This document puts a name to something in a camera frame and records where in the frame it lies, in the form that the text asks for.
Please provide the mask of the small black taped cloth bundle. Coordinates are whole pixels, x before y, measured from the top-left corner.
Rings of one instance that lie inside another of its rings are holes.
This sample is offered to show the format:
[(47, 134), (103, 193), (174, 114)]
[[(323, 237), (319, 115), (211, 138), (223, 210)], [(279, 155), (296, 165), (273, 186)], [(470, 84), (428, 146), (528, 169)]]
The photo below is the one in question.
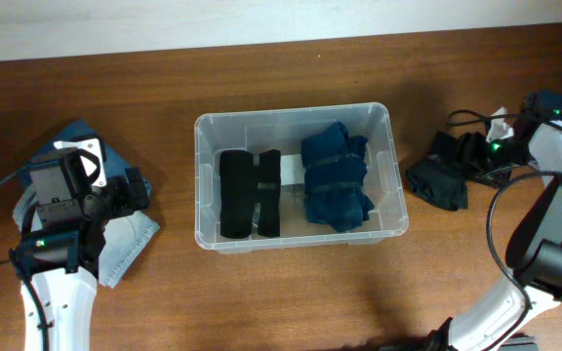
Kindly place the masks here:
[(427, 154), (405, 172), (414, 195), (449, 212), (468, 206), (467, 179), (454, 165), (456, 146), (453, 136), (437, 132)]

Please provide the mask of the large black taped cloth bundle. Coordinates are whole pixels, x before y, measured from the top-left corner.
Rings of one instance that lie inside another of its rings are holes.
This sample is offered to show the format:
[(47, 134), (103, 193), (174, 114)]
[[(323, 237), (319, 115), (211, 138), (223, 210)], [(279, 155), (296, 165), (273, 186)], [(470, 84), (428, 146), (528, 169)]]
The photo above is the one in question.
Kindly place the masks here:
[(245, 239), (253, 233), (280, 236), (281, 152), (226, 150), (220, 156), (221, 235)]

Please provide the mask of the blue taped cloth bundle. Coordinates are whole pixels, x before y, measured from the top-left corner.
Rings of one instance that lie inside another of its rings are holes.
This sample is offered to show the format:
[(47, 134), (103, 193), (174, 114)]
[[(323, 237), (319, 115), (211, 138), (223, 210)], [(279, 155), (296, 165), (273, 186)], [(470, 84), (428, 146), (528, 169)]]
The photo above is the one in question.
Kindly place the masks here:
[(351, 136), (341, 122), (301, 142), (308, 221), (348, 232), (370, 219), (375, 205), (363, 190), (367, 143), (364, 136)]

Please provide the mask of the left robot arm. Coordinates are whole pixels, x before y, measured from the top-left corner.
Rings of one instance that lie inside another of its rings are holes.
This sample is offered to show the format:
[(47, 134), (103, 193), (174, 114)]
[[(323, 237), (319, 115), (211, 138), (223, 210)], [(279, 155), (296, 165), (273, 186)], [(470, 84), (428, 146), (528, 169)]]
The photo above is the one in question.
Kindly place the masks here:
[(76, 147), (33, 158), (37, 199), (9, 252), (21, 280), (27, 350), (87, 350), (104, 229), (150, 205), (141, 171), (100, 178), (102, 159)]

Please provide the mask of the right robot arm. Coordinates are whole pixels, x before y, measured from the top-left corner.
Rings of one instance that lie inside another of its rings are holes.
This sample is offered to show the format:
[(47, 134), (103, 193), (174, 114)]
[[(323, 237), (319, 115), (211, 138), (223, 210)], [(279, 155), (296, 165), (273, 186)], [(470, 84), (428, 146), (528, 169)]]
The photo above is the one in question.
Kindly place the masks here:
[[(496, 188), (485, 235), (502, 276), (473, 307), (448, 318), (418, 347), (536, 350), (537, 341), (520, 329), (562, 304), (562, 96), (538, 91), (524, 97), (517, 113), (470, 116), (471, 123), (484, 124), (484, 135), (439, 136), (407, 178), (415, 194), (442, 208), (454, 206), (454, 189), (467, 180)], [(531, 178), (540, 178), (544, 190), (499, 255), (493, 236), (498, 201)]]

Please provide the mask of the dark blue folded jeans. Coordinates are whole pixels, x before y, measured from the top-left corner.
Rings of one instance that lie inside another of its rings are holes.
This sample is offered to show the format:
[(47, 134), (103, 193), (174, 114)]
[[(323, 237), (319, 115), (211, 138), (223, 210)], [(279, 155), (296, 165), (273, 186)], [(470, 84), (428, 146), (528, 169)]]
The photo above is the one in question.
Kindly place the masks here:
[[(97, 136), (87, 123), (75, 122), (38, 150), (19, 172), (25, 188), (17, 202), (17, 210), (21, 213), (35, 210), (41, 215), (53, 215), (59, 210), (74, 213), (83, 209), (86, 200), (91, 200), (90, 209), (93, 210), (96, 187), (89, 182), (79, 151), (74, 148), (55, 149), (53, 146), (57, 140), (76, 140), (88, 135)], [(131, 165), (100, 139), (106, 156), (106, 179), (123, 176), (126, 169), (132, 168)]]

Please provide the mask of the light grey folded jeans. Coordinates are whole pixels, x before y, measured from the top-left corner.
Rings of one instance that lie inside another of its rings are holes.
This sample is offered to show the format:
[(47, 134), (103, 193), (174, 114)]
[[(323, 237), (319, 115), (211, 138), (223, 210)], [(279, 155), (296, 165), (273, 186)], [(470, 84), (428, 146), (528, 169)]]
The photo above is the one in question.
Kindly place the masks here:
[(100, 253), (99, 283), (115, 288), (159, 229), (159, 224), (141, 211), (112, 219), (105, 226), (106, 243)]

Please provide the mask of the clear plastic storage bin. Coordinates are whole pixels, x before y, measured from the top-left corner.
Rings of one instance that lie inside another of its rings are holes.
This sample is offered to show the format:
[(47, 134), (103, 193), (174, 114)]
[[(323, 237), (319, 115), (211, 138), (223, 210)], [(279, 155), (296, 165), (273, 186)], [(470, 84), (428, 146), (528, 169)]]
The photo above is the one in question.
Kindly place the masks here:
[[(301, 141), (335, 122), (351, 136), (368, 139), (368, 172), (364, 193), (375, 208), (362, 226), (339, 233), (327, 224), (311, 223), (304, 209), (304, 184), (281, 185), (280, 236), (252, 233), (245, 239), (221, 235), (220, 156), (236, 149), (260, 154), (277, 149), (283, 155), (301, 155)], [(388, 109), (378, 102), (246, 112), (208, 113), (194, 124), (195, 229), (194, 239), (204, 250), (220, 254), (334, 244), (374, 244), (404, 234), (409, 216)]]

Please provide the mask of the white label in bin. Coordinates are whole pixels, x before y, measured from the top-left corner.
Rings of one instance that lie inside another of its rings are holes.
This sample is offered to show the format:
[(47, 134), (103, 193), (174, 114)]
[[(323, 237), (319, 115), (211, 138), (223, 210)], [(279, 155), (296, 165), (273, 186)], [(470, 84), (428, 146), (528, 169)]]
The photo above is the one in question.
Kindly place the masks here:
[(283, 155), (280, 159), (281, 185), (304, 184), (304, 166), (301, 155)]

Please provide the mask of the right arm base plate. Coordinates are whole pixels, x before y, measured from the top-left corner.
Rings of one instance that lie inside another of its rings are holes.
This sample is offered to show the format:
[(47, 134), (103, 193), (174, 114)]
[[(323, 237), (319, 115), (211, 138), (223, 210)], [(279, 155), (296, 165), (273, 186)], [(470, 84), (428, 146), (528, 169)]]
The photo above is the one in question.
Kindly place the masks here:
[(499, 351), (539, 351), (539, 346), (533, 336), (520, 335), (508, 339)]

